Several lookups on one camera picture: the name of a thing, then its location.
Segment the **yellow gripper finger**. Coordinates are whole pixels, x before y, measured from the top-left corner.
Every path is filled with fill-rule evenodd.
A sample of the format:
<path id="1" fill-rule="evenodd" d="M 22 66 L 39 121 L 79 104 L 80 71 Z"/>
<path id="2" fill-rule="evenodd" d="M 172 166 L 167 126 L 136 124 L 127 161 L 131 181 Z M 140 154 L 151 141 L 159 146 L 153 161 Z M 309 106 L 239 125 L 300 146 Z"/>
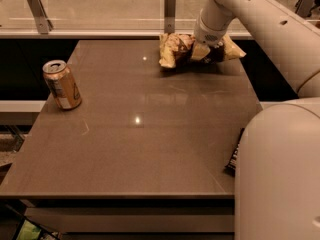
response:
<path id="1" fill-rule="evenodd" d="M 206 44 L 195 42 L 193 44 L 191 59 L 193 61 L 200 61 L 210 53 L 210 47 Z"/>

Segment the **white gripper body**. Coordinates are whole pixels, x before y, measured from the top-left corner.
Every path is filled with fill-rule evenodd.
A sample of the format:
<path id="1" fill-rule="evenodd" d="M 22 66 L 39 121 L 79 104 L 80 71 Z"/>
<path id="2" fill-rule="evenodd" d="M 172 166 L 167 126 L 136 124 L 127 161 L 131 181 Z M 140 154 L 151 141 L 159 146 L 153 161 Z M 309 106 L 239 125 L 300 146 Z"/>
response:
<path id="1" fill-rule="evenodd" d="M 226 33 L 226 17 L 219 11 L 200 11 L 194 27 L 196 40 L 201 44 L 215 46 Z"/>

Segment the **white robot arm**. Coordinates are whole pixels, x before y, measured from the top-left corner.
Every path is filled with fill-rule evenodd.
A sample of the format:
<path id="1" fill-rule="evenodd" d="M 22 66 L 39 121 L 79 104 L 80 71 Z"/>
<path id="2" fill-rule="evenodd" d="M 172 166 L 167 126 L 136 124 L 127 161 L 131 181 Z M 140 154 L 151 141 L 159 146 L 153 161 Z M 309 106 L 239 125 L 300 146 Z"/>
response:
<path id="1" fill-rule="evenodd" d="M 234 240 L 320 240 L 320 33 L 274 0 L 208 0 L 196 39 L 216 45 L 239 19 L 297 93 L 246 126 L 235 176 Z"/>

